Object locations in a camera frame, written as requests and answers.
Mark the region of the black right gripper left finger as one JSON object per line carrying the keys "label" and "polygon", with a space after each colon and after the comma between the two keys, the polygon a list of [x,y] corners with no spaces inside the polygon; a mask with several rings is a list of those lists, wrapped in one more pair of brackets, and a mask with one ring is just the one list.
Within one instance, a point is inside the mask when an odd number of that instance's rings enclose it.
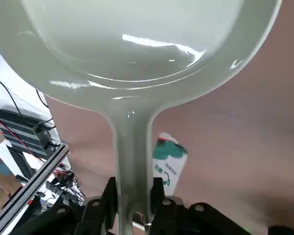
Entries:
{"label": "black right gripper left finger", "polygon": [[107,235],[117,213],[116,178],[85,206],[57,204],[12,230],[13,235]]}

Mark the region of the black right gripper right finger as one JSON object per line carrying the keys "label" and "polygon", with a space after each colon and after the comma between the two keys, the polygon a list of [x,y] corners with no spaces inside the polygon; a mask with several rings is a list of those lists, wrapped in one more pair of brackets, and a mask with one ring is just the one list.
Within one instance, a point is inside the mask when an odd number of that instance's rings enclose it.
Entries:
{"label": "black right gripper right finger", "polygon": [[153,220],[150,235],[248,235],[248,231],[207,203],[188,208],[165,196],[163,179],[155,177],[151,189]]}

